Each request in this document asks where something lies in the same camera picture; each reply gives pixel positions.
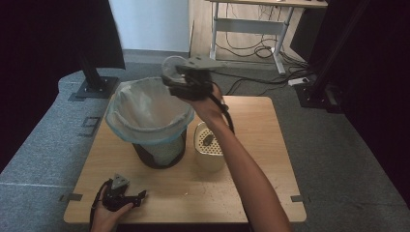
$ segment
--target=hand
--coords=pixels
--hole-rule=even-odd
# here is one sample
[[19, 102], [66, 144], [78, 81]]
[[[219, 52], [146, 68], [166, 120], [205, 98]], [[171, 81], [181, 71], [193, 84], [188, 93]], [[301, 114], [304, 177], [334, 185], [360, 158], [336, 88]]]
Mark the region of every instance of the hand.
[[114, 228], [117, 220], [130, 209], [132, 209], [133, 204], [129, 203], [123, 206], [116, 212], [111, 212], [105, 208], [103, 205], [103, 196], [105, 194], [106, 186], [103, 187], [102, 193], [100, 194], [99, 202], [97, 203], [96, 211], [94, 213], [94, 221], [91, 231], [93, 232], [109, 232]]
[[[213, 95], [217, 99], [222, 100], [220, 88], [216, 84], [214, 84]], [[220, 108], [210, 98], [206, 98], [202, 101], [181, 100], [192, 105], [196, 114], [207, 124], [208, 127], [212, 126], [217, 121], [223, 120]]]

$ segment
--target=wooden table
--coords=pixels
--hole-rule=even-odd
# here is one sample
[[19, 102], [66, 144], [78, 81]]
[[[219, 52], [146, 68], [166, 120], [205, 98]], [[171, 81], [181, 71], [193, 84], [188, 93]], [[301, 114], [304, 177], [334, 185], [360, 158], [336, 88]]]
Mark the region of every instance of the wooden table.
[[[272, 101], [266, 97], [224, 97], [238, 138], [261, 166], [278, 192], [291, 221], [306, 219], [300, 195]], [[121, 223], [247, 222], [228, 168], [210, 173], [195, 162], [193, 133], [199, 118], [189, 124], [187, 150], [182, 160], [167, 169], [152, 169], [139, 159], [131, 143], [116, 136], [105, 120], [99, 128], [71, 201], [64, 215], [68, 223], [88, 223], [90, 208], [104, 181], [119, 173], [130, 180], [126, 195], [147, 189], [140, 208]]]
[[[263, 35], [278, 35], [278, 42], [272, 48], [273, 57], [281, 75], [285, 75], [285, 69], [279, 58], [280, 48], [286, 36], [287, 28], [289, 27], [290, 18], [293, 15], [295, 7], [298, 8], [327, 8], [326, 1], [317, 0], [207, 0], [215, 3], [214, 23], [212, 28], [212, 43], [210, 57], [216, 59], [216, 40], [217, 32], [236, 32], [236, 33], [251, 33]], [[288, 7], [288, 13], [285, 21], [265, 21], [265, 20], [247, 20], [240, 18], [222, 18], [218, 16], [219, 3], [232, 4], [248, 4], [248, 5], [266, 5]]]

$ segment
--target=small basket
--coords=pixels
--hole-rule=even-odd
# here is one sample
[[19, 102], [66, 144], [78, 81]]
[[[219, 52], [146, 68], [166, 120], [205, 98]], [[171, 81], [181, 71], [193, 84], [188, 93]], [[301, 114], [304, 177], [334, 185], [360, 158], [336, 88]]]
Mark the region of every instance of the small basket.
[[220, 145], [205, 123], [200, 123], [195, 129], [193, 143], [196, 152], [196, 162], [205, 170], [216, 172], [225, 165]]

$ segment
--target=desk leg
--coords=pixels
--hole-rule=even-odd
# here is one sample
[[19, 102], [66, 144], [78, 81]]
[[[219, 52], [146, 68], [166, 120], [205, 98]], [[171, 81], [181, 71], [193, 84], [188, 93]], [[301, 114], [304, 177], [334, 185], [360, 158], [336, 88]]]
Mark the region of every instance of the desk leg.
[[218, 23], [218, 10], [220, 9], [220, 4], [215, 3], [215, 12], [214, 12], [214, 25], [212, 27], [212, 43], [211, 43], [211, 52], [209, 54], [209, 57], [211, 59], [216, 59], [217, 57], [217, 48], [216, 48], [216, 43], [217, 43], [217, 23]]
[[283, 64], [279, 57], [279, 52], [283, 44], [284, 37], [286, 36], [286, 31], [287, 31], [287, 28], [289, 27], [289, 22], [290, 22], [290, 18], [292, 17], [292, 14], [293, 14], [293, 7], [289, 7], [289, 12], [287, 13], [286, 20], [283, 22], [283, 27], [280, 32], [277, 45], [275, 46], [275, 48], [273, 48], [273, 51], [272, 51], [274, 54], [275, 63], [277, 64], [278, 72], [280, 75], [286, 74], [286, 71], [284, 70]]

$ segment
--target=trash can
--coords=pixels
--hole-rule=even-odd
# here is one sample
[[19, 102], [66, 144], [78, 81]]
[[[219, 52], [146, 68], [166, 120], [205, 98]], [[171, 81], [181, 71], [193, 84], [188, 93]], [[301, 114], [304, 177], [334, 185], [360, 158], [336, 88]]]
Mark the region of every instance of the trash can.
[[121, 83], [106, 111], [109, 127], [133, 144], [142, 162], [167, 168], [183, 157], [192, 107], [171, 96], [160, 77]]

